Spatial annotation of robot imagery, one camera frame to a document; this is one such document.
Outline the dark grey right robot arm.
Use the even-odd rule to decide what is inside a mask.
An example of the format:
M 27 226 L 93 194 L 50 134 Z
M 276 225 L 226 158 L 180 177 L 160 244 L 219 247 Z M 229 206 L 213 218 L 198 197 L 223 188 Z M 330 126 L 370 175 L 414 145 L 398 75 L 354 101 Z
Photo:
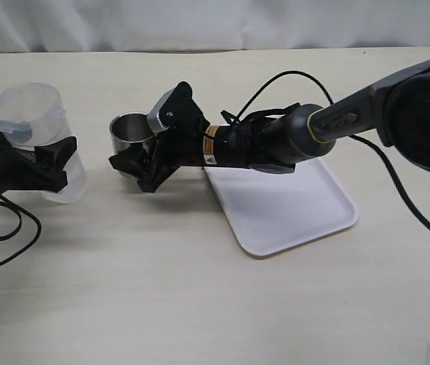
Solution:
M 430 172 L 430 59 L 326 107 L 294 103 L 222 117 L 222 125 L 209 123 L 191 86 L 180 82 L 147 114 L 150 146 L 131 141 L 109 162 L 143 192 L 155 192 L 183 166 L 292 173 L 296 164 L 328 154 L 338 139 L 374 130 L 383 145 Z

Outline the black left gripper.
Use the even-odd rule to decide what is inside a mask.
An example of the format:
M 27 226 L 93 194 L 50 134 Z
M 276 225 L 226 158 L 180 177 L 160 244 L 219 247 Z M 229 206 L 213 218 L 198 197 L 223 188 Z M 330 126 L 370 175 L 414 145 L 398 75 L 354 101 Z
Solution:
M 13 147 L 0 132 L 0 195 L 9 190 L 60 192 L 67 186 L 63 169 L 76 150 L 74 136 L 28 151 Z

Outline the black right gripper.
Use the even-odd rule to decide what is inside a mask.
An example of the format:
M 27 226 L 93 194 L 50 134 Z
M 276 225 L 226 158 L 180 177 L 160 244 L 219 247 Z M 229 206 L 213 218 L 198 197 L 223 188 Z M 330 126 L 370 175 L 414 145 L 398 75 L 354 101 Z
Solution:
M 109 157 L 114 170 L 138 180 L 142 192 L 154 193 L 181 166 L 201 166 L 202 139 L 209 126 L 193 100 L 188 82 L 181 81 L 162 108 L 169 128 L 154 134 L 157 144 L 147 150 L 130 146 Z

